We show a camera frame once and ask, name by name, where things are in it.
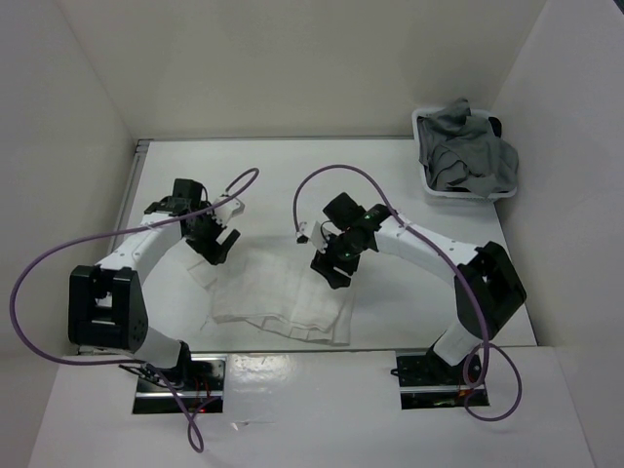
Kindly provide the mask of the grey skirt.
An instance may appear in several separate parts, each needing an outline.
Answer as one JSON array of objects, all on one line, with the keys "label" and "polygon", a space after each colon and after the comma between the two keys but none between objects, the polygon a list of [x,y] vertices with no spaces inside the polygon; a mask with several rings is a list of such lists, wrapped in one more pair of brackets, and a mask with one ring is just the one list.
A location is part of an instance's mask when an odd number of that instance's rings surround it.
[{"label": "grey skirt", "polygon": [[502,138],[502,123],[475,113],[466,98],[413,119],[418,161],[434,192],[488,199],[518,187],[518,151]]}]

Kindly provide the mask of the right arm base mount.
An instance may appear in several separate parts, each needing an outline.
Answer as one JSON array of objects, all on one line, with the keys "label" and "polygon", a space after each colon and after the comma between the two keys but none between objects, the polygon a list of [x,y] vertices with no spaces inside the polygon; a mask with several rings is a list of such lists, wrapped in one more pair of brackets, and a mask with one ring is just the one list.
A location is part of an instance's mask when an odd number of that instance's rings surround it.
[{"label": "right arm base mount", "polygon": [[450,367],[429,351],[398,352],[390,373],[399,384],[403,410],[488,407],[486,386],[470,388],[463,377],[463,364]]}]

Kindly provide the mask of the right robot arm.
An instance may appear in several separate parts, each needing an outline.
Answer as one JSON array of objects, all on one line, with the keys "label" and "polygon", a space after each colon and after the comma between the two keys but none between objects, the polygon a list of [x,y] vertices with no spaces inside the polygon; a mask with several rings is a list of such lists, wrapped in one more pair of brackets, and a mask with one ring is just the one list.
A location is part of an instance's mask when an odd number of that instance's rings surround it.
[{"label": "right robot arm", "polygon": [[448,283],[455,294],[455,316],[427,350],[417,374],[439,383],[457,376],[466,357],[495,338],[527,299],[526,290],[505,249],[488,242],[479,247],[423,229],[377,204],[366,210],[341,193],[323,209],[335,232],[322,223],[300,223],[299,242],[316,249],[313,271],[334,290],[347,288],[366,251],[405,260]]}]

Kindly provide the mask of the white laundry basket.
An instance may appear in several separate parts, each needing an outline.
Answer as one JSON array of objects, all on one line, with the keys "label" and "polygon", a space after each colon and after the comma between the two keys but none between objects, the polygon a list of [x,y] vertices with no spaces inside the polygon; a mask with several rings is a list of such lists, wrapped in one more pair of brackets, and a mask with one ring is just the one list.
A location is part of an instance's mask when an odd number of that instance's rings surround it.
[{"label": "white laundry basket", "polygon": [[[413,130],[413,139],[417,143],[418,149],[421,149],[420,145],[420,136],[418,134],[418,119],[420,117],[429,117],[430,115],[442,110],[441,106],[435,107],[419,107],[416,108],[411,114],[411,123]],[[491,193],[488,197],[481,197],[477,194],[474,194],[470,191],[438,191],[434,190],[429,186],[426,179],[426,173],[424,166],[417,161],[418,164],[418,174],[423,185],[424,191],[433,198],[438,199],[447,199],[447,200],[469,200],[474,202],[486,202],[486,203],[494,203],[498,200],[509,199],[516,195],[518,188],[514,188],[511,191],[507,192],[498,192]]]}]

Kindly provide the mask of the white pleated skirt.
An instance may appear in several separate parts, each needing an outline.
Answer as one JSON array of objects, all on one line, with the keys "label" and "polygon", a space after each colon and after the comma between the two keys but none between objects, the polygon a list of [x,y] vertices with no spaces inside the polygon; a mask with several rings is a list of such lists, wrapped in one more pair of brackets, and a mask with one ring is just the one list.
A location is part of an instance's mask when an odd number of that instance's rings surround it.
[{"label": "white pleated skirt", "polygon": [[351,342],[355,291],[331,289],[293,249],[263,238],[235,246],[223,264],[195,257],[183,265],[218,326],[246,325],[328,346]]}]

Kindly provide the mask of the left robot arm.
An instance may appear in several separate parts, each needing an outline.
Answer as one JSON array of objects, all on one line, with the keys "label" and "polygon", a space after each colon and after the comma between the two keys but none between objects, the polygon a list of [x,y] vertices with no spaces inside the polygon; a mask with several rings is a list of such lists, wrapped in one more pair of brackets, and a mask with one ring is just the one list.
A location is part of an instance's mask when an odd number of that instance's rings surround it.
[{"label": "left robot arm", "polygon": [[203,380],[208,368],[192,359],[188,344],[150,327],[142,285],[160,259],[175,250],[190,278],[207,289],[240,236],[227,224],[244,209],[228,193],[209,200],[202,183],[176,179],[171,195],[144,210],[138,233],[99,263],[71,272],[69,340],[139,360],[136,374],[159,386],[179,390]]}]

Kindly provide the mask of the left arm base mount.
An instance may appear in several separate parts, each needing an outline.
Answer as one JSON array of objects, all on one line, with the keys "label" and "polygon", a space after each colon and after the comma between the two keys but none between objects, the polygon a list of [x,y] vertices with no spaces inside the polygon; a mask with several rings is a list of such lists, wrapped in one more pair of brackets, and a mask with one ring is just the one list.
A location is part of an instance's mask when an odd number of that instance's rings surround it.
[{"label": "left arm base mount", "polygon": [[[221,413],[226,362],[220,358],[194,361],[199,372],[184,383],[172,385],[178,398],[190,413]],[[153,372],[138,366],[120,365],[120,369],[137,377],[133,414],[181,413],[172,392]]]}]

